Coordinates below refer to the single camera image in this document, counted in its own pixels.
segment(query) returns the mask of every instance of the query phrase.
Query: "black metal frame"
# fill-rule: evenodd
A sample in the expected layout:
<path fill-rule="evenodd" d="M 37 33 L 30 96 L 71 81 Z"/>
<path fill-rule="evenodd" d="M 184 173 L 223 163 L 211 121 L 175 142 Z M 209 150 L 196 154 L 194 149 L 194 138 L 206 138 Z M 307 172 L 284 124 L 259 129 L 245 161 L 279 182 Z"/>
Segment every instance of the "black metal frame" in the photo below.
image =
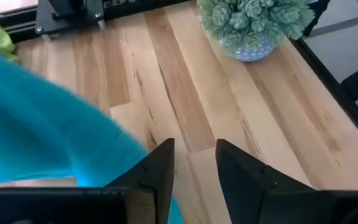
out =
<path fill-rule="evenodd" d="M 111 1 L 103 0 L 104 20 L 128 16 L 142 11 L 148 11 L 171 4 L 184 2 L 186 0 L 138 0 L 136 3 L 125 2 L 113 5 Z M 37 6 L 26 7 L 13 11 L 0 13 L 0 26 L 5 28 L 14 43 L 39 37 L 35 32 L 37 18 Z M 342 109 L 349 115 L 358 127 L 358 106 L 344 91 L 343 87 L 335 80 L 329 70 L 323 65 L 319 58 L 306 45 L 303 40 L 292 41 L 292 44 L 308 62 L 315 74 L 324 83 L 325 87 L 335 97 Z"/>

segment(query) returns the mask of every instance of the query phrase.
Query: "black stand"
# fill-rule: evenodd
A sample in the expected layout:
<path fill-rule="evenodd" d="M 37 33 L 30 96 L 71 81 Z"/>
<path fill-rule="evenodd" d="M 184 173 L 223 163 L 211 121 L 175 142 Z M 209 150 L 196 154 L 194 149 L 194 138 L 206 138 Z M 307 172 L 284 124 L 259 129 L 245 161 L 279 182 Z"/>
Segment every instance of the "black stand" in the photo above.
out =
<path fill-rule="evenodd" d="M 71 3 L 69 0 L 39 1 L 35 31 L 50 42 L 51 34 L 66 30 L 86 27 L 98 23 L 104 30 L 104 9 L 102 0 L 84 0 L 82 4 Z"/>
<path fill-rule="evenodd" d="M 233 224 L 358 223 L 358 191 L 314 190 L 223 139 L 216 163 Z"/>

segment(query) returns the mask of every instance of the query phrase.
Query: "wood grain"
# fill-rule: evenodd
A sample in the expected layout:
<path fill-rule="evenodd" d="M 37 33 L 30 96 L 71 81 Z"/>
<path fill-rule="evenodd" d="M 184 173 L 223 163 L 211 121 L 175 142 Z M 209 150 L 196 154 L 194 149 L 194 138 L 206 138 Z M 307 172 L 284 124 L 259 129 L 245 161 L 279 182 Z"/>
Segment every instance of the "wood grain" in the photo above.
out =
<path fill-rule="evenodd" d="M 18 54 L 24 67 L 84 96 L 145 147 L 175 138 L 173 192 L 185 223 L 230 223 L 217 138 L 314 188 L 358 189 L 358 129 L 292 44 L 238 62 L 199 20 L 185 2 L 116 19 L 105 32 L 23 42 Z M 35 184 L 73 184 L 59 181 Z"/>

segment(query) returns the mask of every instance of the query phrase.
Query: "plant pot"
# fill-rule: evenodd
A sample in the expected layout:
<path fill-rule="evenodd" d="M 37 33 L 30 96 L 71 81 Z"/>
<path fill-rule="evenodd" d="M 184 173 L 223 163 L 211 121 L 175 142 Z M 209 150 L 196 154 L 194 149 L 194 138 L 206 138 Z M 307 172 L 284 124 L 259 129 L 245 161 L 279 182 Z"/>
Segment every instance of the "plant pot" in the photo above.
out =
<path fill-rule="evenodd" d="M 273 45 L 265 37 L 260 38 L 262 44 L 260 47 L 254 48 L 244 44 L 233 52 L 228 52 L 229 55 L 242 62 L 254 62 L 268 56 L 274 49 Z M 220 40 L 219 43 L 222 47 L 225 46 L 225 41 Z"/>

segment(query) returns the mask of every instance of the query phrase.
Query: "blue towel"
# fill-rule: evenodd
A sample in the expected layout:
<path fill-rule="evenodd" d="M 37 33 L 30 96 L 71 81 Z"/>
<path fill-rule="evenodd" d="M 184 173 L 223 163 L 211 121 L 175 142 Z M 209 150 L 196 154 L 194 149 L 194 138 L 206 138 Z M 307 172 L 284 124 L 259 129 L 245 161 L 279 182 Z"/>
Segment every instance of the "blue towel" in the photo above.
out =
<path fill-rule="evenodd" d="M 97 108 L 0 59 L 0 183 L 76 177 L 103 187 L 146 155 Z M 175 202 L 170 223 L 182 223 Z"/>

